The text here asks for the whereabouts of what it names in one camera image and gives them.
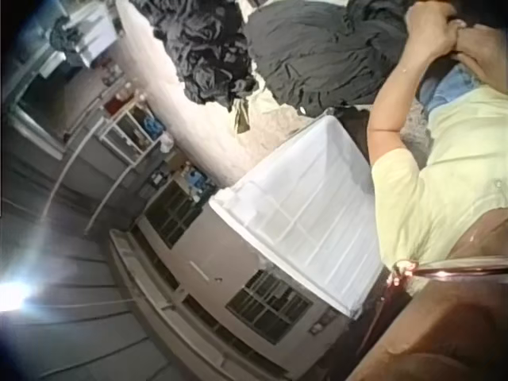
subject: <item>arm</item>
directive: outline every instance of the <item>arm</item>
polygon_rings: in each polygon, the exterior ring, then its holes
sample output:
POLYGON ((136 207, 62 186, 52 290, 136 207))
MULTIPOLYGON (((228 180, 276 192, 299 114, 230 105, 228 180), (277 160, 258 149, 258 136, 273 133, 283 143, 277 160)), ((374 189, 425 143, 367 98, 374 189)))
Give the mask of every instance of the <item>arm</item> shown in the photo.
POLYGON ((400 138, 400 130, 406 123, 418 84, 431 64, 430 59, 415 57, 406 47, 400 62, 375 99, 367 129, 372 165, 385 153, 406 147, 400 138))
POLYGON ((373 165, 381 156, 405 148, 400 130, 427 67, 456 44, 462 21, 447 18, 455 9, 444 2, 417 2, 407 14, 409 38, 397 67, 374 102, 368 123, 368 150, 373 165))

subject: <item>person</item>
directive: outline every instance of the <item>person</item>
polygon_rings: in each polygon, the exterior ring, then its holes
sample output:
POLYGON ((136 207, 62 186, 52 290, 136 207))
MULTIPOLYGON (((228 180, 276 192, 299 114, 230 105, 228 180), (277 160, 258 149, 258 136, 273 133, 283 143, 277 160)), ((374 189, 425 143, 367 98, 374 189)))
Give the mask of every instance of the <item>person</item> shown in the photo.
POLYGON ((506 34, 455 15, 446 2, 410 8, 404 52, 368 122, 379 250, 389 268, 467 256, 485 240, 495 247, 483 245, 483 255, 508 255, 506 34), (443 56, 456 60, 452 69, 429 76, 443 56), (417 92, 433 138, 422 170, 400 137, 417 92))

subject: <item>beige wall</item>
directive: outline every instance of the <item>beige wall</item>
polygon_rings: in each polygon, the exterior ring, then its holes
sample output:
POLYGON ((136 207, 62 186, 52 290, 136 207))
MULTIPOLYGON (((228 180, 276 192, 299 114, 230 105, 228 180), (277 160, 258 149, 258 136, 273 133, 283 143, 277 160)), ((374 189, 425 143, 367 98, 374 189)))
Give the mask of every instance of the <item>beige wall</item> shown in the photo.
POLYGON ((316 337, 310 335, 308 329, 328 305, 284 274, 282 277, 298 288, 313 305, 277 345, 269 343, 234 317, 225 304, 264 264, 259 253, 208 206, 172 250, 167 248, 146 219, 141 219, 140 228, 181 282, 180 288, 196 298, 237 337, 286 368, 292 377, 300 376, 314 364, 344 329, 344 319, 337 319, 316 337))

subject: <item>yellow shirt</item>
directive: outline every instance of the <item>yellow shirt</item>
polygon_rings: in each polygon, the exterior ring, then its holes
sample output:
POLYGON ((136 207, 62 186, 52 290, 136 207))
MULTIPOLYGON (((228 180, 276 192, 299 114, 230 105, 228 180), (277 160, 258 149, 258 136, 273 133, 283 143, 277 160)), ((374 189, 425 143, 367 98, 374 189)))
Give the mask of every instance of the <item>yellow shirt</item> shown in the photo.
POLYGON ((489 210, 508 207, 508 96, 481 86, 433 110, 433 147, 419 170, 406 149, 372 168, 379 249, 401 259, 444 260, 489 210))

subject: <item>white container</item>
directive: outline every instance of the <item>white container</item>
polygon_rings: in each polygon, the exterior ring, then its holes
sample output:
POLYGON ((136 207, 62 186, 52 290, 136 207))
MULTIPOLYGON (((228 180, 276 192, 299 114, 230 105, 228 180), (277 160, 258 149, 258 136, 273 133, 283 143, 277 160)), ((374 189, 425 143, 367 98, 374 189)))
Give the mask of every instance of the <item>white container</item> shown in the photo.
POLYGON ((379 273, 370 167, 335 118, 317 119, 210 205, 247 242, 355 318, 379 273))

